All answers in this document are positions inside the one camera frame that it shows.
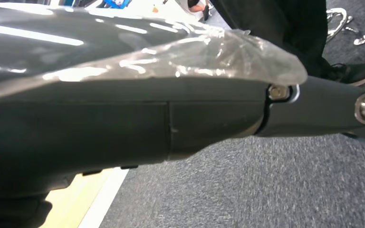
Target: white floor line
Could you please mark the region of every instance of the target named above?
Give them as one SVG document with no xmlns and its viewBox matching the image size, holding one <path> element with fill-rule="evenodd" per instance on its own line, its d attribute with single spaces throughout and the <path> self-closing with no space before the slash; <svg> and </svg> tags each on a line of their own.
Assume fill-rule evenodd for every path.
<svg viewBox="0 0 365 228">
<path fill-rule="evenodd" d="M 128 170 L 122 170 L 120 168 L 113 170 L 113 173 L 104 183 L 78 228 L 100 227 L 127 173 Z"/>
</svg>

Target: black sneaker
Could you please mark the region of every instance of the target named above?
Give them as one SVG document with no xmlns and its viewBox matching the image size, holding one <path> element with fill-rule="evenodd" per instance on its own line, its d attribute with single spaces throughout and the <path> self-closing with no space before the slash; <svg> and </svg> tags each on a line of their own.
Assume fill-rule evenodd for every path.
<svg viewBox="0 0 365 228">
<path fill-rule="evenodd" d="M 335 64 L 328 73 L 328 80 L 353 86 L 365 84 L 365 64 Z"/>
<path fill-rule="evenodd" d="M 203 20 L 207 21 L 209 19 L 209 5 L 205 6 L 205 9 L 203 10 Z"/>
</svg>

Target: chrome leg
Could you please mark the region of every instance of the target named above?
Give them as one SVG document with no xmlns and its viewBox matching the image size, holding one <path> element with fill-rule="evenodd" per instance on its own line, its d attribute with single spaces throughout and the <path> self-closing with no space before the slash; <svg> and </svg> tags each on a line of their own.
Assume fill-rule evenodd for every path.
<svg viewBox="0 0 365 228">
<path fill-rule="evenodd" d="M 353 41 L 353 44 L 356 46 L 365 44 L 365 35 L 363 35 L 358 29 L 356 28 L 352 28 L 352 27 L 348 27 L 346 26 L 344 28 L 345 31 L 350 31 L 356 34 L 356 39 Z"/>
<path fill-rule="evenodd" d="M 352 16 L 348 16 L 346 23 L 349 24 L 352 21 L 353 21 L 353 17 Z"/>
<path fill-rule="evenodd" d="M 340 17 L 341 21 L 336 28 L 328 30 L 327 43 L 332 40 L 332 38 L 334 38 L 334 36 L 336 36 L 340 31 L 342 31 L 348 21 L 348 15 L 344 8 L 332 8 L 330 10 L 327 10 L 328 22 L 331 21 L 334 17 Z"/>
</svg>

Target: yellow floor stripe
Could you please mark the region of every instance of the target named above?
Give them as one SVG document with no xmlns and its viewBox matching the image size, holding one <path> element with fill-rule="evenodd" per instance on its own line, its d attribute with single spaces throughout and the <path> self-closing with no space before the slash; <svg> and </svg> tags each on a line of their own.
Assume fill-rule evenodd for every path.
<svg viewBox="0 0 365 228">
<path fill-rule="evenodd" d="M 77 175 L 68 188 L 50 192 L 47 201 L 53 208 L 40 228 L 77 228 L 112 170 Z"/>
</svg>

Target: black pants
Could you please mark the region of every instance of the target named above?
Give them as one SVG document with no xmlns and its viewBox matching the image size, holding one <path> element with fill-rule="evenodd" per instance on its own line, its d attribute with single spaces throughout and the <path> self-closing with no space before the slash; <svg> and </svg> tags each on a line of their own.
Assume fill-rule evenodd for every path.
<svg viewBox="0 0 365 228">
<path fill-rule="evenodd" d="M 214 6 L 233 29 L 251 30 L 296 55 L 311 76 L 325 77 L 322 58 L 327 39 L 326 0 L 215 0 Z"/>
</svg>

